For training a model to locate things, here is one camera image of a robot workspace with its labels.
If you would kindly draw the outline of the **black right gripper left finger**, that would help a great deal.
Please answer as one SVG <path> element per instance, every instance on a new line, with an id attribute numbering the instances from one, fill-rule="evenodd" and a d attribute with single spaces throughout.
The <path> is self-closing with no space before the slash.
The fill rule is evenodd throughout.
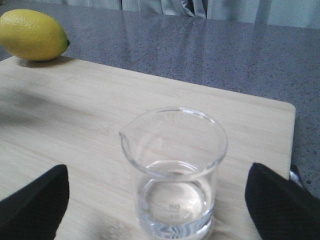
<path id="1" fill-rule="evenodd" d="M 56 165 L 0 201 L 0 238 L 55 239 L 69 197 L 67 166 Z"/>

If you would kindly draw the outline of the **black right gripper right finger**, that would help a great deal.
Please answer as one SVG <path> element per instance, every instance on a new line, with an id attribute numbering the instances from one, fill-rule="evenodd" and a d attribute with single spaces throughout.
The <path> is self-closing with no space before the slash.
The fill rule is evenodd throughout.
<path id="1" fill-rule="evenodd" d="M 263 240 L 320 238 L 319 199 L 264 164 L 252 164 L 244 197 Z"/>

